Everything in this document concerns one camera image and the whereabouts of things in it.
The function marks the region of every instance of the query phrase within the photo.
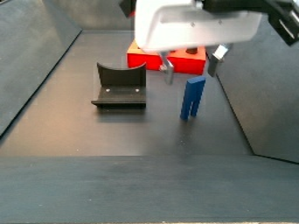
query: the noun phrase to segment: red block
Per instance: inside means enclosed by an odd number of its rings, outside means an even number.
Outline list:
[[[172,62],[174,71],[182,74],[202,74],[206,65],[206,48],[198,47],[196,54],[188,54],[187,49],[176,50],[168,54],[168,60]],[[127,66],[139,67],[146,63],[146,69],[159,70],[163,61],[158,53],[146,53],[138,48],[136,42],[127,50]]]

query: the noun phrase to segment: gray floor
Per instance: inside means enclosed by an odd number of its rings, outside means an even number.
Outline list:
[[[299,221],[299,166],[251,154],[216,79],[179,119],[188,74],[148,72],[146,111],[98,111],[96,62],[130,32],[86,32],[0,142],[0,222]]]
[[[127,67],[132,32],[86,32],[0,143],[0,156],[251,154],[216,79],[207,76],[199,116],[180,120],[188,74],[164,83],[147,72],[147,109],[99,111],[96,63]]]

